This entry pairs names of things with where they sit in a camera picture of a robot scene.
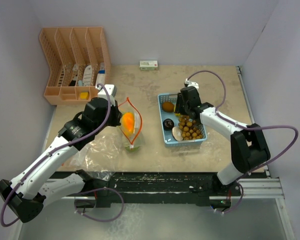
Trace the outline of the orange fruit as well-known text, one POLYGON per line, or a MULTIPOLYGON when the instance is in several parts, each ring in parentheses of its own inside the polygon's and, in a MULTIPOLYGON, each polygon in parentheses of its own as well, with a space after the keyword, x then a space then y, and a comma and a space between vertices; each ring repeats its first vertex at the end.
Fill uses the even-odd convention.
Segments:
POLYGON ((135 131, 135 116, 132 112, 126 112, 121 118, 121 126, 125 135, 130 136, 135 131))

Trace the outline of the clear orange zip bag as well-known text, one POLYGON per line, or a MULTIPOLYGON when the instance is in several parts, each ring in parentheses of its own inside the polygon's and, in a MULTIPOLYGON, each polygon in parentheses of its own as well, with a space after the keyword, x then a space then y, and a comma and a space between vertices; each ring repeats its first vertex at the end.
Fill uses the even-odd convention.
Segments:
POLYGON ((122 113, 118 129, 122 134, 123 147, 128 152, 135 152, 142 145, 143 118, 129 97, 118 109, 122 113))

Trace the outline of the green cabbage front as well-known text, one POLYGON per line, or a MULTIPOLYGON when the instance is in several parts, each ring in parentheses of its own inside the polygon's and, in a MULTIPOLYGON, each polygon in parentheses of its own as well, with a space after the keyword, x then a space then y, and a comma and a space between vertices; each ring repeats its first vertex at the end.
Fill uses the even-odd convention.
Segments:
POLYGON ((138 151, 141 147, 141 144, 140 143, 134 143, 134 144, 130 144, 129 142, 128 143, 125 143, 124 144, 124 149, 128 152, 135 152, 135 151, 138 151))

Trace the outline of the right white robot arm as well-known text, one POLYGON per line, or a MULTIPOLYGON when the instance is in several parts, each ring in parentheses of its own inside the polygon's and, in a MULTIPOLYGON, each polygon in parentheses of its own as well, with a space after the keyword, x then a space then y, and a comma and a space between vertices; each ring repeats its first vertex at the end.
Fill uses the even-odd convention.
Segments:
POLYGON ((257 124, 247 125, 226 119, 212 104, 201 102, 198 90, 187 86, 177 95, 175 112, 208 126, 230 142, 231 163, 216 174, 212 190, 218 196, 230 190, 230 184, 271 157, 265 136, 257 124))

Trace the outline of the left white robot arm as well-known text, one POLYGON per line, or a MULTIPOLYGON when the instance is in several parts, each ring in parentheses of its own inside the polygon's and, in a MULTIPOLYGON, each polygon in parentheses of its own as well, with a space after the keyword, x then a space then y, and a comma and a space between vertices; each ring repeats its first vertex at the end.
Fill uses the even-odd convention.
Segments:
POLYGON ((120 125, 121 112, 116 100, 95 97, 58 132, 52 144, 26 170, 12 180, 0 180, 0 196, 4 200, 0 223, 4 227, 5 208, 9 207, 22 223, 32 221, 44 207, 62 197, 109 191, 105 183, 84 170, 76 170, 51 184, 47 180, 69 158, 95 139, 105 127, 120 125))

